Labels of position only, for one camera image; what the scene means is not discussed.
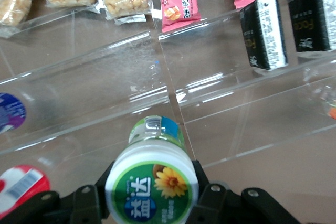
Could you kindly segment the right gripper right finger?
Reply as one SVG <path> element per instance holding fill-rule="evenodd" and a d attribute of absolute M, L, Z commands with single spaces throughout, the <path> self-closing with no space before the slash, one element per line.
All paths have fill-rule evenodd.
<path fill-rule="evenodd" d="M 199 161 L 192 163 L 200 196 L 189 223 L 299 223 L 265 190 L 252 187 L 236 194 L 224 182 L 210 182 Z"/>

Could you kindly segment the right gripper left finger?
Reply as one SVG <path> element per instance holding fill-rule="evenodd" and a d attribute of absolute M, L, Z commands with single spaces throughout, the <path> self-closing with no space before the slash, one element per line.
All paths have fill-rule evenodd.
<path fill-rule="evenodd" d="M 104 192 L 109 172 L 61 197 L 41 169 L 9 168 L 1 174 L 1 223 L 102 223 L 110 216 Z"/>

